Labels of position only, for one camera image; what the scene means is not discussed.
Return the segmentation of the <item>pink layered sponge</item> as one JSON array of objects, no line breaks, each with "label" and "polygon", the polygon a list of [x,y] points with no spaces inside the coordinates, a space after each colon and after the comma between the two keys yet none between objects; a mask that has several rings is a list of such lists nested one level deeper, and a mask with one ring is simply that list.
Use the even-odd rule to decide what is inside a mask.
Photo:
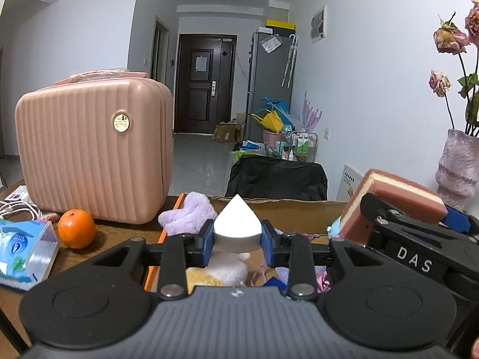
[{"label": "pink layered sponge", "polygon": [[367,193],[428,224],[438,224],[447,215],[446,205],[436,192],[396,174],[370,169],[343,210],[339,225],[341,238],[362,246],[367,243],[373,226],[360,212],[360,202]]}]

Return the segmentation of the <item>yellow white plush toy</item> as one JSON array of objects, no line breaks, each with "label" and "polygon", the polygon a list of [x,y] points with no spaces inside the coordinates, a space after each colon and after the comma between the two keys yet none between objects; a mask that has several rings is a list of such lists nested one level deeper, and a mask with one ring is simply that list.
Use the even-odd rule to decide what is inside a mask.
[{"label": "yellow white plush toy", "polygon": [[190,267],[186,270],[187,290],[191,294],[196,286],[238,287],[245,284],[250,253],[231,254],[213,252],[207,267]]}]

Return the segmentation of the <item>white makeup sponge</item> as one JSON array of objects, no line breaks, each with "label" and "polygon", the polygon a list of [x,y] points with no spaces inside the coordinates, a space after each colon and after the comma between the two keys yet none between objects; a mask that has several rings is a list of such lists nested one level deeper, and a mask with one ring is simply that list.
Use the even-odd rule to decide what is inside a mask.
[{"label": "white makeup sponge", "polygon": [[213,222],[214,247],[231,254],[249,253],[259,247],[261,222],[238,194]]}]

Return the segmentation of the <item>blue soft tissue pack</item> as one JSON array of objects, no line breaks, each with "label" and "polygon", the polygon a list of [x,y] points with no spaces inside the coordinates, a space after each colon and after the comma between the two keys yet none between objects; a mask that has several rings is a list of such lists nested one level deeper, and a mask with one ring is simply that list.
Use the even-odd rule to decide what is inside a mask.
[{"label": "blue soft tissue pack", "polygon": [[1,285],[28,291],[48,278],[59,244],[46,220],[1,220]]}]

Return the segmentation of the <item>purple satin scrunchie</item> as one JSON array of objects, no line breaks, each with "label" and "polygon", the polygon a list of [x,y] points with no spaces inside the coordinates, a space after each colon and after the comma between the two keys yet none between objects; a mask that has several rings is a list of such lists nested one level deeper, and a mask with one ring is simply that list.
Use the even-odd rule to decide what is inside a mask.
[{"label": "purple satin scrunchie", "polygon": [[326,267],[324,266],[315,267],[315,277],[317,280],[317,291],[319,293],[325,293],[331,289],[331,284],[328,279]]}]

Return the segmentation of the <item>light blue plush toy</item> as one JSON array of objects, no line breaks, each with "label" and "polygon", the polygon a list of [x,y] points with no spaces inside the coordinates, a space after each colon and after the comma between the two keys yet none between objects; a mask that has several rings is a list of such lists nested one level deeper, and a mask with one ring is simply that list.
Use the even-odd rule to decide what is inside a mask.
[{"label": "light blue plush toy", "polygon": [[336,238],[340,234],[341,217],[338,217],[330,226],[327,227],[328,238]]}]

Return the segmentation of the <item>pink textured vase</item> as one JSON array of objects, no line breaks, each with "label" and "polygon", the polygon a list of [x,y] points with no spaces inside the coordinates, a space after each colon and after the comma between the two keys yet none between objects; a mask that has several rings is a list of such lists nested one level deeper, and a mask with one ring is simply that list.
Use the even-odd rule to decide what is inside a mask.
[{"label": "pink textured vase", "polygon": [[462,211],[478,184],[478,138],[449,129],[435,180],[444,204]]}]

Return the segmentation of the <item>lilac fluffy plush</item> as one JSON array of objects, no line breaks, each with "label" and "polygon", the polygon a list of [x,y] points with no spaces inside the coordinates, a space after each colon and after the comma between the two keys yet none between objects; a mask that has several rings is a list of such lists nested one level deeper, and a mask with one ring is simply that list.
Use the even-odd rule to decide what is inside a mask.
[{"label": "lilac fluffy plush", "polygon": [[209,198],[201,193],[190,192],[179,209],[162,212],[158,223],[167,236],[180,233],[198,234],[207,220],[215,220],[218,214]]}]

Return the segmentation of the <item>red cardboard box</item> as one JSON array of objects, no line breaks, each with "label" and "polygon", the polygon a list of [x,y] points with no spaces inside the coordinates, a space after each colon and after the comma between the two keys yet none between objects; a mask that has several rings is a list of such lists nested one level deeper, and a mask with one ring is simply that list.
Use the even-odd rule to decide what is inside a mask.
[{"label": "red cardboard box", "polygon": [[160,213],[159,241],[180,233],[198,234],[213,221],[213,249],[207,267],[186,271],[187,290],[196,286],[240,286],[247,282],[247,261],[261,248],[261,222],[267,220],[279,233],[300,232],[323,237],[340,218],[345,203],[293,199],[246,201],[236,195],[219,199],[190,192],[179,206]]}]

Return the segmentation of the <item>brown cardboard box on floor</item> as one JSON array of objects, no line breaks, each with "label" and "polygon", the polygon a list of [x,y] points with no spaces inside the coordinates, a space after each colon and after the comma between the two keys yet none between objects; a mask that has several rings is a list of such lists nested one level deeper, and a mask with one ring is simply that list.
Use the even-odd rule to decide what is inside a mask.
[{"label": "brown cardboard box on floor", "polygon": [[242,143],[244,139],[244,125],[236,123],[221,123],[216,125],[213,140],[220,143]]}]

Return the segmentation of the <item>yellow bag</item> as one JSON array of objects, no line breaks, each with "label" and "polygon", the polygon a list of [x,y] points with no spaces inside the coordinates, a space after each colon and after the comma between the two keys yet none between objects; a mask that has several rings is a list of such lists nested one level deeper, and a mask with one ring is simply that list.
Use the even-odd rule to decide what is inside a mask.
[{"label": "yellow bag", "polygon": [[263,118],[255,113],[252,113],[251,117],[258,122],[264,130],[268,130],[272,133],[279,133],[283,130],[283,120],[275,110],[267,110]]}]

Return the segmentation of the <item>grey refrigerator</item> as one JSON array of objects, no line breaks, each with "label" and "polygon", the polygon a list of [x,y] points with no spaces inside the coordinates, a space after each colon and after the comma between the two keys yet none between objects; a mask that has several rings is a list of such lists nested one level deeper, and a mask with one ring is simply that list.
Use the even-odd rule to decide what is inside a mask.
[{"label": "grey refrigerator", "polygon": [[290,109],[292,84],[288,84],[289,75],[283,77],[292,41],[291,37],[259,30],[252,34],[244,135],[247,140],[263,140],[261,125],[252,117],[253,113],[265,115],[267,103],[262,98],[282,101]]}]

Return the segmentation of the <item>lilac drawstring pouch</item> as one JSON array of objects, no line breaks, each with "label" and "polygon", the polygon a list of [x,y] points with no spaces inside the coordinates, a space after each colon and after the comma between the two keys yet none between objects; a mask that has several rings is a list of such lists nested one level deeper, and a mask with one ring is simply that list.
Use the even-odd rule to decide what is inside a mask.
[{"label": "lilac drawstring pouch", "polygon": [[248,267],[247,286],[275,286],[282,292],[287,290],[289,269],[287,267],[270,267],[265,260],[261,247],[262,235],[259,235],[259,247],[250,252],[246,262]]}]

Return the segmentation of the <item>white board against wall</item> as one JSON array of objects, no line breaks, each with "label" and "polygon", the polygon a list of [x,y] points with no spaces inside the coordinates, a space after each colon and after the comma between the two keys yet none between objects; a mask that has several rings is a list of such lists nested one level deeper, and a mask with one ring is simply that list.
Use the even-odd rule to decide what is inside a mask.
[{"label": "white board against wall", "polygon": [[339,183],[336,200],[340,202],[348,202],[363,179],[363,175],[358,173],[349,165],[345,165],[342,170],[342,175]]}]

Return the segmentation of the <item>wall electrical panel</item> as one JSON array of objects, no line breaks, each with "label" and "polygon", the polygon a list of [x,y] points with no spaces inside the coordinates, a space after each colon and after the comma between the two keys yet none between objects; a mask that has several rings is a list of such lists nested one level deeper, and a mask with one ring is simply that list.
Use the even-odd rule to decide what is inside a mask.
[{"label": "wall electrical panel", "polygon": [[327,5],[324,5],[313,15],[310,26],[310,38],[313,44],[325,39],[327,33]]}]

